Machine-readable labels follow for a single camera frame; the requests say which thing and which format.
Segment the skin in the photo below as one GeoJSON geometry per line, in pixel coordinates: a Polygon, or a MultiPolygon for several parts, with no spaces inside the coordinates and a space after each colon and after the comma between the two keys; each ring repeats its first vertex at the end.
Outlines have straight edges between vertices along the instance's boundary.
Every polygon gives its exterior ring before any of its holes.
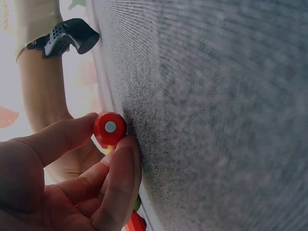
{"type": "Polygon", "coordinates": [[[140,153],[132,137],[77,178],[44,183],[43,168],[89,142],[96,117],[62,120],[32,136],[0,143],[0,230],[122,229],[141,182],[140,153]]]}
{"type": "MultiPolygon", "coordinates": [[[[42,51],[24,49],[17,59],[24,106],[34,132],[61,120],[72,119],[65,100],[62,58],[42,58],[42,51]]],[[[80,176],[98,163],[103,154],[92,140],[65,153],[46,167],[55,182],[80,176]]]]}

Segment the black watch strap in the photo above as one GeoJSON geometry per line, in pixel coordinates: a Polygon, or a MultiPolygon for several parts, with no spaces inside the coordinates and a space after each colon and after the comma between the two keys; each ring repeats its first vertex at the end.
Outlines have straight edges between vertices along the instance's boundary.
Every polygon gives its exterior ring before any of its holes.
{"type": "Polygon", "coordinates": [[[79,54],[91,50],[99,40],[100,35],[84,20],[73,18],[59,23],[46,36],[27,45],[28,50],[42,50],[43,57],[61,56],[72,44],[79,54]]]}

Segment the red magnet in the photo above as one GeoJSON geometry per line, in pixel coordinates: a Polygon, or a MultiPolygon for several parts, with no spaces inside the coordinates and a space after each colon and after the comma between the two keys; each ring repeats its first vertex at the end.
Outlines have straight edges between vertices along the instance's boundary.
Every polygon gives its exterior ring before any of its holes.
{"type": "Polygon", "coordinates": [[[116,146],[126,136],[127,124],[117,113],[108,112],[100,115],[94,123],[94,135],[102,148],[116,146]]]}
{"type": "Polygon", "coordinates": [[[146,231],[146,223],[138,213],[133,211],[126,228],[128,231],[146,231]]]}

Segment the gray fabric surface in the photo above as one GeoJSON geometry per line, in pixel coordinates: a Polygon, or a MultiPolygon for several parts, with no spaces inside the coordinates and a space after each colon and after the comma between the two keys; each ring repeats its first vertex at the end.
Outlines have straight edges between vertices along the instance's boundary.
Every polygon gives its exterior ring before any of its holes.
{"type": "Polygon", "coordinates": [[[308,230],[308,2],[94,1],[166,230],[308,230]]]}

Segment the person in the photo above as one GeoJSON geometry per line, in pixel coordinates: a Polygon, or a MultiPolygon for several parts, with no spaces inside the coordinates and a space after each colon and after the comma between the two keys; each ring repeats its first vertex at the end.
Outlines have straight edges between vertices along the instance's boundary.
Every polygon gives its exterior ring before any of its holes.
{"type": "Polygon", "coordinates": [[[125,137],[104,156],[91,141],[97,114],[73,119],[61,56],[27,44],[62,21],[58,0],[14,0],[16,60],[34,135],[0,143],[1,230],[121,230],[141,182],[137,142],[125,137]],[[55,185],[45,186],[46,168],[55,185]]]}
{"type": "Polygon", "coordinates": [[[43,168],[89,142],[97,114],[59,121],[0,143],[0,230],[120,231],[139,188],[139,149],[132,137],[79,177],[45,186],[43,168]]]}

